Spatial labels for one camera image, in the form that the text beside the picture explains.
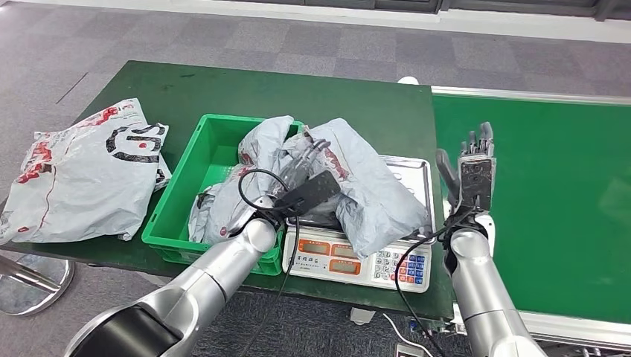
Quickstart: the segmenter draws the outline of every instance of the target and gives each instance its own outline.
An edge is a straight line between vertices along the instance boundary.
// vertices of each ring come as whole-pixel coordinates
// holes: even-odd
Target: digital scale
[[[424,234],[434,232],[435,215],[429,162],[417,158],[380,156],[394,177],[422,202],[431,219]],[[348,239],[339,228],[327,228],[317,222],[300,220],[298,250],[291,275],[311,277],[340,283],[396,289],[394,270],[402,255],[417,239],[399,239],[381,251],[361,261],[353,252]],[[288,224],[285,236],[283,270],[287,271],[295,244],[295,225]],[[399,271],[399,286],[407,292],[425,292],[429,287],[432,262],[430,240],[416,248],[403,262]]]

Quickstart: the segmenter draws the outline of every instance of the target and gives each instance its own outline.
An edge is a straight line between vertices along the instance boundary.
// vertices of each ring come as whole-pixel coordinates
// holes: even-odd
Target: white wire
[[[425,353],[427,353],[428,357],[434,357],[432,356],[431,353],[429,353],[429,351],[425,348],[425,346],[423,346],[422,344],[415,344],[412,341],[408,341],[406,340],[406,338],[404,338],[403,336],[401,336],[401,334],[399,333],[399,330],[397,329],[397,327],[394,325],[394,322],[390,319],[389,316],[387,316],[385,313],[382,314],[384,318],[387,318],[388,321],[390,322],[390,325],[392,325],[392,328],[394,329],[394,331],[397,333],[397,336],[399,336],[399,338],[401,339],[401,341],[409,344],[410,346],[414,346],[414,347],[418,347],[420,349],[422,349],[423,351],[425,351]]]

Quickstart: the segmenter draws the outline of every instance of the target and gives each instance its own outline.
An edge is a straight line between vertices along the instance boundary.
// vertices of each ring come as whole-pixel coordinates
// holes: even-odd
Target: scale keypad
[[[374,279],[394,280],[394,272],[401,258],[400,253],[393,251],[378,251],[374,266]],[[401,263],[399,281],[401,283],[423,284],[425,274],[425,256],[410,254]]]

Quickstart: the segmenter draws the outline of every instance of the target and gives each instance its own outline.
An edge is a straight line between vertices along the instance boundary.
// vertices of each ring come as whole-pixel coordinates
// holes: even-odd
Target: power cord
[[[381,315],[383,315],[384,318],[386,318],[389,322],[390,325],[392,325],[392,328],[394,329],[394,331],[397,333],[397,336],[399,336],[399,338],[401,339],[401,341],[409,344],[410,346],[414,346],[414,347],[418,347],[420,349],[422,349],[423,351],[425,351],[425,353],[429,356],[429,357],[434,357],[432,356],[432,354],[427,350],[427,348],[425,346],[423,346],[422,344],[416,344],[412,341],[407,340],[405,337],[403,337],[400,333],[399,330],[397,328],[397,325],[394,324],[394,322],[392,321],[392,319],[390,318],[390,316],[386,315],[385,313],[382,313]]]
[[[281,186],[283,186],[285,191],[289,191],[289,186],[287,186],[285,181],[283,181],[282,178],[280,178],[278,175],[276,175],[272,171],[268,171],[268,170],[264,170],[264,169],[253,169],[253,170],[250,170],[250,171],[246,172],[245,174],[243,174],[243,176],[241,176],[239,178],[239,182],[237,184],[237,189],[239,190],[239,196],[241,196],[241,199],[247,205],[249,205],[249,206],[251,206],[253,208],[256,208],[258,210],[262,210],[262,211],[284,210],[284,209],[287,209],[287,208],[293,206],[293,205],[285,205],[285,206],[281,206],[281,207],[265,208],[265,207],[261,207],[259,205],[256,205],[254,202],[250,201],[246,197],[245,193],[243,193],[242,184],[243,184],[243,179],[247,175],[251,175],[253,173],[265,173],[265,174],[273,177],[276,181],[278,181],[281,184]],[[298,235],[300,234],[300,222],[298,221],[298,217],[297,216],[295,217],[295,227],[296,227],[296,235],[295,235],[295,242],[294,242],[294,250],[292,252],[292,257],[289,259],[289,266],[287,267],[287,273],[285,273],[285,278],[283,279],[283,282],[281,284],[281,288],[278,290],[278,293],[276,294],[276,297],[274,298],[274,301],[272,301],[272,304],[267,309],[267,312],[263,316],[263,320],[261,320],[260,324],[258,325],[258,328],[256,329],[256,331],[254,331],[254,335],[252,335],[252,337],[250,338],[250,340],[248,341],[246,346],[243,348],[243,351],[241,351],[241,354],[239,354],[239,357],[245,357],[246,356],[248,350],[250,349],[252,344],[256,341],[256,339],[259,336],[260,332],[263,330],[263,327],[265,326],[265,323],[267,322],[267,318],[269,317],[269,313],[272,311],[272,307],[274,307],[274,306],[276,306],[278,304],[278,299],[280,299],[281,295],[283,294],[283,290],[285,289],[285,284],[287,283],[287,278],[289,277],[289,273],[292,271],[292,267],[294,266],[294,259],[295,259],[296,251],[298,250]]]
[[[404,254],[403,256],[401,256],[401,260],[399,260],[399,263],[397,264],[397,269],[394,272],[394,285],[397,287],[397,292],[399,293],[399,295],[401,296],[401,299],[403,300],[403,302],[405,303],[405,305],[408,308],[408,311],[410,311],[410,313],[412,314],[412,316],[414,317],[414,319],[416,320],[418,326],[423,330],[423,334],[425,334],[425,336],[427,336],[427,338],[429,339],[430,342],[432,342],[432,345],[434,345],[434,348],[438,351],[438,354],[443,356],[443,357],[447,357],[447,355],[445,354],[445,351],[441,348],[440,345],[438,345],[438,342],[436,341],[436,338],[434,338],[433,335],[431,335],[429,333],[429,331],[427,330],[427,328],[425,328],[425,326],[420,322],[420,319],[418,318],[418,316],[416,315],[416,313],[414,312],[414,310],[412,309],[412,306],[410,305],[410,303],[408,302],[408,299],[406,299],[406,296],[403,294],[403,292],[401,291],[401,287],[399,286],[399,269],[401,269],[401,265],[403,264],[403,262],[406,260],[406,258],[408,257],[408,255],[415,250],[416,248],[418,248],[419,245],[424,244],[426,242],[428,242],[429,240],[440,236],[441,234],[444,234],[447,230],[453,228],[455,225],[457,225],[458,223],[460,223],[465,217],[467,217],[469,215],[469,213],[473,212],[473,209],[467,211],[465,214],[463,214],[462,216],[460,216],[458,219],[455,219],[453,221],[451,221],[448,225],[445,225],[444,227],[442,227],[441,229],[439,229],[438,231],[434,232],[433,234],[428,234],[427,237],[419,240],[418,242],[416,242],[415,244],[413,244]]]

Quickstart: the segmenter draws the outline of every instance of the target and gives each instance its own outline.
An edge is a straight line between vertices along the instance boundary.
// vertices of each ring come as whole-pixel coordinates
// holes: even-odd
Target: green table
[[[528,330],[631,349],[631,100],[432,91],[452,160],[468,130],[493,125],[494,260]]]
[[[426,86],[343,80],[188,65],[128,62],[79,119],[129,97],[137,97],[150,123],[170,126],[162,155],[174,170],[193,129],[207,113],[268,118],[292,115],[316,126],[344,118],[380,154],[425,158],[432,164],[437,225],[443,221],[432,94]],[[160,194],[151,199],[151,216]],[[130,242],[101,237],[56,244],[10,243],[3,248],[63,257],[100,266],[175,276],[185,266],[166,263],[146,246],[140,233]],[[432,249],[432,276],[427,292],[409,294],[419,315],[437,320],[453,316],[451,283],[441,268],[442,249]],[[251,274],[245,287],[275,290],[282,276]],[[405,311],[394,291],[292,277],[291,295],[332,300],[372,309]]]

